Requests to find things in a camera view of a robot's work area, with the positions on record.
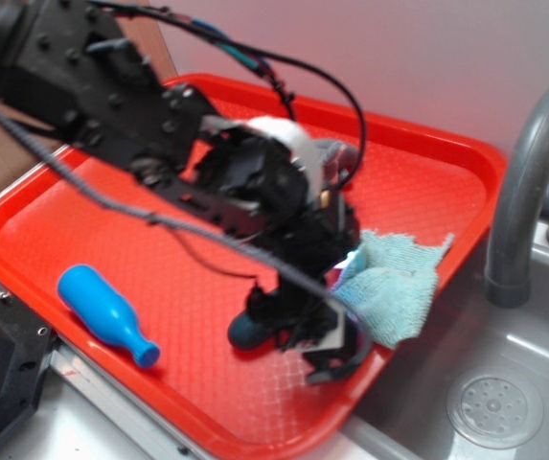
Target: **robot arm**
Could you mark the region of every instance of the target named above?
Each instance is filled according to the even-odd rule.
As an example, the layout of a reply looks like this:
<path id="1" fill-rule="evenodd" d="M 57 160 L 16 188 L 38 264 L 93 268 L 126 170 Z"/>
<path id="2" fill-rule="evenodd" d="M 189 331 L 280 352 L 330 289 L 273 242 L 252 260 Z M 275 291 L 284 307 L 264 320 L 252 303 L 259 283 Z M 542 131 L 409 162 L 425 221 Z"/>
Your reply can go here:
<path id="1" fill-rule="evenodd" d="M 88 1 L 0 0 L 0 99 L 315 279 L 358 244 L 353 209 L 325 180 L 317 147 L 298 125 L 229 120 L 198 88 L 164 87 L 116 20 Z M 196 140 L 210 150 L 194 177 L 182 178 Z M 255 287 L 230 328 L 239 348 L 272 335 L 281 349 L 303 347 L 321 376 L 331 361 L 352 357 L 357 341 L 339 306 L 283 277 L 273 292 Z"/>

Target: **towel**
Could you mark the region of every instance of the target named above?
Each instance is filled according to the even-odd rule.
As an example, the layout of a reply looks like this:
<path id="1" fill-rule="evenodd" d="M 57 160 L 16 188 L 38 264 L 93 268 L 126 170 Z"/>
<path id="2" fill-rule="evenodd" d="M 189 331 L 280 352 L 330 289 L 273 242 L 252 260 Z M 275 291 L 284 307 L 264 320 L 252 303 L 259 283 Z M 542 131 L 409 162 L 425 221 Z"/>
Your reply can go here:
<path id="1" fill-rule="evenodd" d="M 423 328 L 438 286 L 436 267 L 453 241 L 422 246 L 408 235 L 361 232 L 355 256 L 332 287 L 368 327 L 372 339 L 394 349 Z"/>

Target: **sink drain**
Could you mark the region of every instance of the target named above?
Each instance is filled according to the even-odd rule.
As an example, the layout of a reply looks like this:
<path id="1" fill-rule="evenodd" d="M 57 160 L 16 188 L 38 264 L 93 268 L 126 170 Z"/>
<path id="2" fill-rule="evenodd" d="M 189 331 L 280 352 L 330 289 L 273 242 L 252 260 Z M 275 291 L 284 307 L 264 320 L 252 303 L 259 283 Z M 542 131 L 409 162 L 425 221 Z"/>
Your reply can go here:
<path id="1" fill-rule="evenodd" d="M 542 399 L 534 385 L 509 369 L 478 367 L 448 390 L 446 412 L 459 434 L 489 449 L 520 446 L 542 424 Z"/>

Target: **gray faucet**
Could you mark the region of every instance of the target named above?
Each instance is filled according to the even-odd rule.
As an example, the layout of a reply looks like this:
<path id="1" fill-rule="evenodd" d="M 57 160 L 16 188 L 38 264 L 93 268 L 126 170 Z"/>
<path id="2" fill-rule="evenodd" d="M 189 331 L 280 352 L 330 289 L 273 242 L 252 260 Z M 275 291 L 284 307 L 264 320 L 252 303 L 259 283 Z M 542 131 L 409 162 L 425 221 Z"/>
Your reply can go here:
<path id="1" fill-rule="evenodd" d="M 485 282 L 487 298 L 499 307 L 518 307 L 530 297 L 532 243 L 548 186 L 549 90 L 516 141 L 495 210 Z"/>

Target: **stainless steel sink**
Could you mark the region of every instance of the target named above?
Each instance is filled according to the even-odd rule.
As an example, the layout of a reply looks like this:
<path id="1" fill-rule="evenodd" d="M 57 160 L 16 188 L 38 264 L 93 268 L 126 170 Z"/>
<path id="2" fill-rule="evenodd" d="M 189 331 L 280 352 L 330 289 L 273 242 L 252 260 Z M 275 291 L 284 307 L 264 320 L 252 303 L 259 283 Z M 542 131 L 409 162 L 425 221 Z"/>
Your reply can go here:
<path id="1" fill-rule="evenodd" d="M 376 458 L 549 459 L 549 248 L 534 245 L 531 299 L 514 310 L 486 300 L 485 253 L 474 251 L 343 428 Z"/>

